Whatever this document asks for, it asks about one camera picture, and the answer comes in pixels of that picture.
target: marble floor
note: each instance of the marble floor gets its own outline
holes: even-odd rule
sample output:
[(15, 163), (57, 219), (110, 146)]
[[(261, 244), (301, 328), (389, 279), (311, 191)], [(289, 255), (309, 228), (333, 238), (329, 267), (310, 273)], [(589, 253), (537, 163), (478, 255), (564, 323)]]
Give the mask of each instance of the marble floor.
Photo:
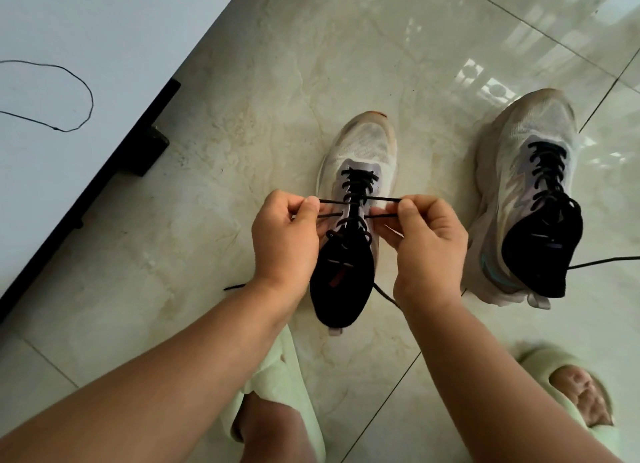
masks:
[[(443, 196), (469, 225), (476, 132), (556, 87), (584, 136), (574, 262), (640, 253), (640, 0), (233, 0), (177, 71), (157, 122), (172, 144), (117, 175), (0, 333), (0, 433), (176, 333), (252, 274), (266, 194), (314, 192), (333, 136), (388, 114), (396, 195)], [(391, 290), (394, 253), (378, 283)], [(514, 354), (565, 346), (604, 375), (627, 461), (640, 461), (640, 266), (572, 271), (549, 312), (466, 305)], [(373, 293), (329, 338), (304, 299), (291, 321), (329, 462), (468, 460), (401, 313)], [(214, 426), (190, 462), (237, 461)]]

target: black shoe tongue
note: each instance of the black shoe tongue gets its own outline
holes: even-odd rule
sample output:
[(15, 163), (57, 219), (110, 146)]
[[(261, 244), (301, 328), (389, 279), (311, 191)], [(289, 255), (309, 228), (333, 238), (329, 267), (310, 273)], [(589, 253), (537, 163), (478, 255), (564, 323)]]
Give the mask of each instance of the black shoe tongue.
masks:
[(581, 237), (582, 215), (577, 203), (547, 201), (510, 228), (502, 242), (502, 258), (533, 292), (561, 298)]

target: person's right hand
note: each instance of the person's right hand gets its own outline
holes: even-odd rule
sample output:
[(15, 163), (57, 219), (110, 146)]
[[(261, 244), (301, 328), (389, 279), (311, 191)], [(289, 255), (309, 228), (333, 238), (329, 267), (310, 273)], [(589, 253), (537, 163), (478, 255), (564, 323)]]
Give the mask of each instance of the person's right hand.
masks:
[(399, 204), (389, 203), (384, 210), (373, 207), (371, 213), (398, 214), (375, 219), (375, 230), (398, 253), (394, 296), (400, 307), (460, 298), (468, 235), (448, 203), (407, 195)]

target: hand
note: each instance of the hand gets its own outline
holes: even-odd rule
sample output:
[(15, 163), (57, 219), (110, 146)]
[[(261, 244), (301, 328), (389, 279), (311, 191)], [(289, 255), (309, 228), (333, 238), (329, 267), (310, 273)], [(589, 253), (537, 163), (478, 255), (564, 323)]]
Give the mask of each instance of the hand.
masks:
[(300, 301), (318, 258), (319, 210), (316, 197), (304, 198), (281, 190), (269, 194), (251, 228), (254, 280), (281, 289), (295, 302)]
[(398, 253), (394, 296), (400, 306), (459, 298), (467, 231), (452, 207), (437, 197), (407, 195), (386, 210), (371, 209), (372, 214), (385, 212), (398, 217), (377, 218), (375, 230)]

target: forearm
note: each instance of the forearm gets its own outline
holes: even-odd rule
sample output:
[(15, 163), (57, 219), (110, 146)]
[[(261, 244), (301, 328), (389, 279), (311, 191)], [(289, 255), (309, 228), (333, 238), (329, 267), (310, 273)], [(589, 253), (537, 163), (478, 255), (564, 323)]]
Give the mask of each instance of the forearm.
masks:
[(5, 436), (0, 460), (180, 461), (286, 324), (294, 306), (286, 296), (250, 283), (174, 337)]
[(403, 309), (469, 452), (483, 462), (614, 462), (457, 299)]

